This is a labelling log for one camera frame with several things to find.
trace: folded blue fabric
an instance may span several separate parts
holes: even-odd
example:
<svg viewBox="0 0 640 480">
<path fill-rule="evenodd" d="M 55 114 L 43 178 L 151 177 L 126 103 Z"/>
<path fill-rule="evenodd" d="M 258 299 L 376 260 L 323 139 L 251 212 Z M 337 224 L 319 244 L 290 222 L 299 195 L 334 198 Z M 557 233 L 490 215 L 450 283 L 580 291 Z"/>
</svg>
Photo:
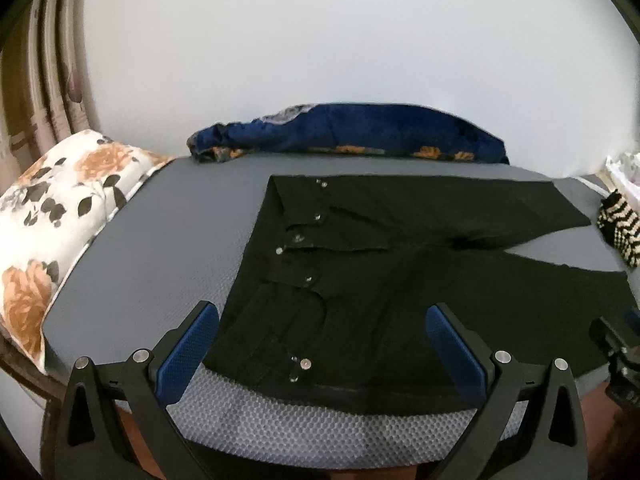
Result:
<svg viewBox="0 0 640 480">
<path fill-rule="evenodd" d="M 464 119 L 399 104 L 299 105 L 250 123 L 214 124 L 187 145 L 197 160 L 218 162 L 262 150 L 509 163 L 500 139 Z"/>
</svg>

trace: pants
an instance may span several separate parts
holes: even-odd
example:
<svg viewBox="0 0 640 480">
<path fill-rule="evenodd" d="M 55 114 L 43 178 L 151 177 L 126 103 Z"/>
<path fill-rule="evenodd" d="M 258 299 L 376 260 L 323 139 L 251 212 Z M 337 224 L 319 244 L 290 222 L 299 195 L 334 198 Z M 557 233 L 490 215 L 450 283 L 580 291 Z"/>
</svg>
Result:
<svg viewBox="0 0 640 480">
<path fill-rule="evenodd" d="M 626 275 L 501 249 L 588 224 L 550 182 L 272 176 L 204 364 L 351 413 L 465 409 L 425 335 L 442 301 L 492 349 L 579 376 L 605 362 L 590 322 L 636 304 Z"/>
</svg>

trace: metal screw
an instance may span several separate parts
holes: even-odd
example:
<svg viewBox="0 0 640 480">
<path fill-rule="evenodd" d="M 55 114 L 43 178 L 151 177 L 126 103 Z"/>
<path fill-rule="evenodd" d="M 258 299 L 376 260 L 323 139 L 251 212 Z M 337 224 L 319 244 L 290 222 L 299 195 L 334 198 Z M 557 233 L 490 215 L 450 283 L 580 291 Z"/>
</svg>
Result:
<svg viewBox="0 0 640 480">
<path fill-rule="evenodd" d="M 509 352 L 507 352 L 506 350 L 498 350 L 495 353 L 495 358 L 498 362 L 503 364 L 511 362 L 511 354 L 509 354 Z"/>
<path fill-rule="evenodd" d="M 76 368 L 78 370 L 82 370 L 85 366 L 87 366 L 89 364 L 89 358 L 88 357 L 79 357 L 78 359 L 76 359 Z"/>
<path fill-rule="evenodd" d="M 149 350 L 145 350 L 144 348 L 136 350 L 133 354 L 133 360 L 137 363 L 143 363 L 147 359 L 149 359 Z"/>
<path fill-rule="evenodd" d="M 569 363 L 567 363 L 567 361 L 565 361 L 564 359 L 562 359 L 561 357 L 559 357 L 558 359 L 556 359 L 554 361 L 554 364 L 556 365 L 556 368 L 558 370 L 566 370 L 569 367 Z"/>
</svg>

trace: black and white zigzag fabric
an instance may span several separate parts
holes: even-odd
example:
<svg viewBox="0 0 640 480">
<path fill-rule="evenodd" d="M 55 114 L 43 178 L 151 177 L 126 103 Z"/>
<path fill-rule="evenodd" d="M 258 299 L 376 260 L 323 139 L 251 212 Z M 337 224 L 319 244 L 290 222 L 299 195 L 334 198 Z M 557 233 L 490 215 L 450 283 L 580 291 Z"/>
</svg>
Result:
<svg viewBox="0 0 640 480">
<path fill-rule="evenodd" d="M 617 189 L 602 200 L 596 225 L 626 263 L 640 266 L 640 217 Z"/>
</svg>

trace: curtain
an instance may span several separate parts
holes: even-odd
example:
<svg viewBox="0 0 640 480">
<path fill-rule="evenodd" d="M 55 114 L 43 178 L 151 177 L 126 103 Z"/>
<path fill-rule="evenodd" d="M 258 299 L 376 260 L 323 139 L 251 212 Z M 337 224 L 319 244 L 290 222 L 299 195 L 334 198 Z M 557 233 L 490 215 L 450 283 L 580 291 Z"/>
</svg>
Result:
<svg viewBox="0 0 640 480">
<path fill-rule="evenodd" d="M 75 0 L 33 0 L 0 54 L 0 194 L 60 140 L 90 127 Z"/>
</svg>

